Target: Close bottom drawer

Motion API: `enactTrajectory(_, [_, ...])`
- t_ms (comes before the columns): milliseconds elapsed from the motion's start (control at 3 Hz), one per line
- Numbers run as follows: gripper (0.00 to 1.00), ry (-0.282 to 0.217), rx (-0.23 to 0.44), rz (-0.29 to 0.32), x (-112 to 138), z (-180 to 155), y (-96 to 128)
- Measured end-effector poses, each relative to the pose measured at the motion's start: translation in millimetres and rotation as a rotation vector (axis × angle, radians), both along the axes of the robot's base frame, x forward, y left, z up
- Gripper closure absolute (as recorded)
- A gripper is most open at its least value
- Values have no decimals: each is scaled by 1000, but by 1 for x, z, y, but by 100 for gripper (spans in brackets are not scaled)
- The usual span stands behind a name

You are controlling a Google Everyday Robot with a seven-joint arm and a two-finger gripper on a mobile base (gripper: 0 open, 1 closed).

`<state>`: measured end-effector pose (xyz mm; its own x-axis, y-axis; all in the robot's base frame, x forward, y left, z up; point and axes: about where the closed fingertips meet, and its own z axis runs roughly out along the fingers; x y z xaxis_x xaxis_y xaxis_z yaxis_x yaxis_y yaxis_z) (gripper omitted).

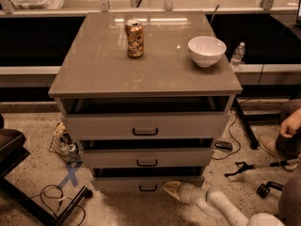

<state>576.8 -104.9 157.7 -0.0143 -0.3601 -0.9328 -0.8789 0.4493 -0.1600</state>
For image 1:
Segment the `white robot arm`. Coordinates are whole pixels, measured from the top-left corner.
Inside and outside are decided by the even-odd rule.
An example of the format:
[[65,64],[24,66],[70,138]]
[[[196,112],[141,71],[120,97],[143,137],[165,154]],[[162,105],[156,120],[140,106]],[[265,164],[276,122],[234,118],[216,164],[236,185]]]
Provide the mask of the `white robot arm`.
[[204,190],[181,181],[170,181],[163,185],[164,191],[186,204],[194,204],[201,212],[212,217],[224,217],[229,226],[285,226],[278,218],[267,213],[247,218],[219,188]]

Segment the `person's hand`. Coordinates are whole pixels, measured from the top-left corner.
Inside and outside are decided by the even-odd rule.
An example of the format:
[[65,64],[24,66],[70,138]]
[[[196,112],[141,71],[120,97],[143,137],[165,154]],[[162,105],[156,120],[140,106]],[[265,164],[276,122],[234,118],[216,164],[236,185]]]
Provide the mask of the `person's hand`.
[[301,127],[301,108],[294,111],[281,125],[279,133],[283,137],[293,137],[297,130]]

